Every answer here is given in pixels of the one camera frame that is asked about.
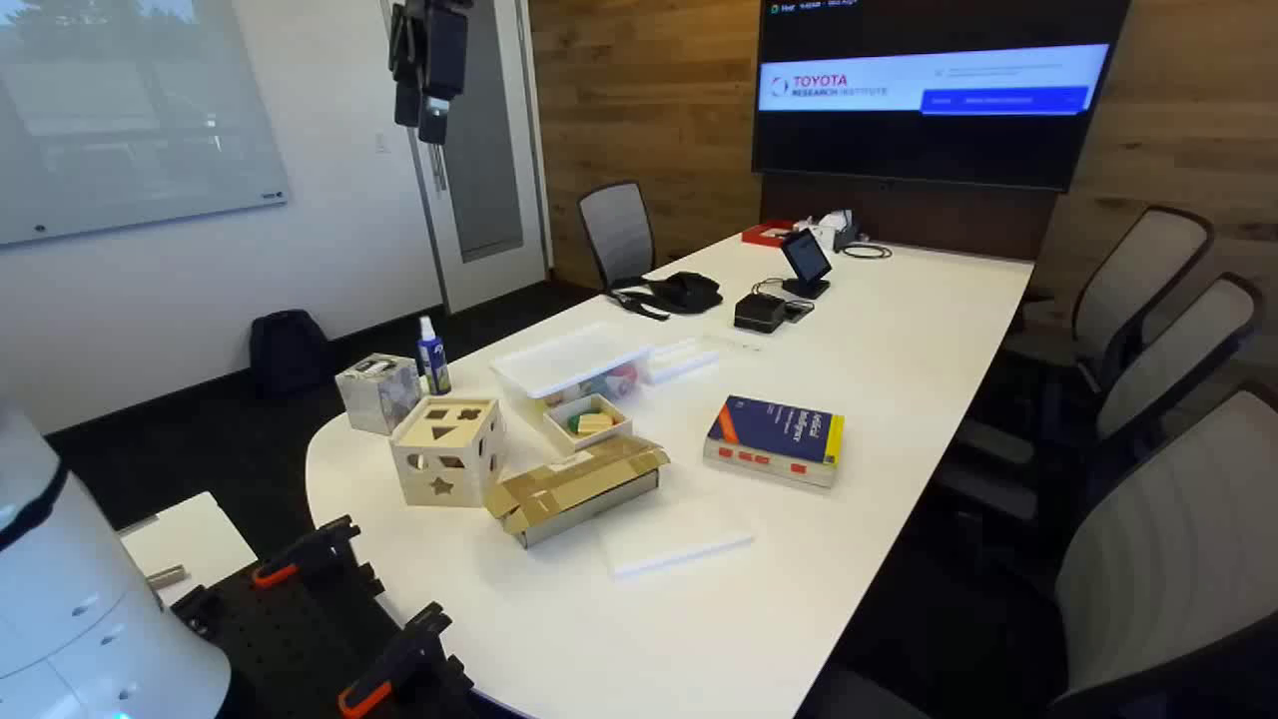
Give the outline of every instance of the bottle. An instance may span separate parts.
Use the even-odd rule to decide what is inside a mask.
[[[451,390],[451,383],[445,383],[445,357],[441,357],[441,340],[435,335],[429,317],[419,320],[419,332],[421,332],[421,335],[419,335],[416,353],[419,353],[419,359],[421,359],[427,390],[429,390],[429,396],[445,396],[445,390]]]

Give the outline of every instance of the black bag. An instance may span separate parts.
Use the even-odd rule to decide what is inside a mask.
[[[645,293],[617,293],[617,296],[670,317],[698,317],[724,303],[720,284],[698,272],[674,272],[666,279],[634,279],[634,288],[638,284],[645,284]]]
[[[326,335],[298,309],[250,320],[248,359],[256,387],[267,396],[290,396],[331,381]]]

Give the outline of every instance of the conference table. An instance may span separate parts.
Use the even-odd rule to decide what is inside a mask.
[[[608,327],[664,348],[714,348],[712,363],[617,398],[634,437],[670,465],[649,494],[517,549],[481,509],[407,509],[384,437],[343,416],[306,446],[310,518],[350,517],[384,578],[384,610],[407,625],[441,605],[441,646],[476,687],[521,714],[793,714],[891,544],[958,433],[1030,284],[1022,261],[894,249],[832,255],[832,288],[773,335],[733,332],[730,309],[792,276],[778,249],[720,241],[649,276],[701,272],[724,303],[654,323],[593,296],[451,363],[453,396],[496,396],[503,477],[561,457],[496,359]],[[781,488],[712,466],[701,437],[726,396],[844,410],[832,488]],[[720,550],[645,573],[611,566],[611,530],[641,540],[730,530]]]

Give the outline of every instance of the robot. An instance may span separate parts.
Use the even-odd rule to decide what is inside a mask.
[[[0,714],[212,719],[230,662],[159,608],[42,437],[0,396]]]

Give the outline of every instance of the blue book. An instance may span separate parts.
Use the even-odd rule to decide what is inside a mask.
[[[706,433],[706,460],[825,484],[840,473],[844,422],[833,410],[726,396]]]

